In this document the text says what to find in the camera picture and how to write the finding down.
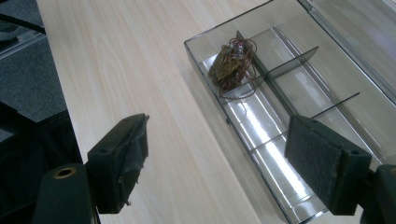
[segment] wooden table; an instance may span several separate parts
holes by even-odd
[[[183,46],[264,2],[38,0],[83,160],[119,120],[150,115],[132,205],[103,223],[283,222]]]

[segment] clear plastic container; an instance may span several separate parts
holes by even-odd
[[[396,164],[392,138],[396,106],[391,89],[384,91],[374,81],[378,77],[373,76],[379,74],[364,70],[307,11],[320,16],[307,1],[271,1],[185,42],[191,63],[221,105],[289,223],[327,211],[284,158],[290,115],[315,118],[367,150],[373,155],[372,169]],[[221,46],[235,37],[257,44],[253,65],[258,74],[220,95],[208,71]],[[394,66],[396,57],[390,60]],[[366,63],[365,67],[377,65]]]

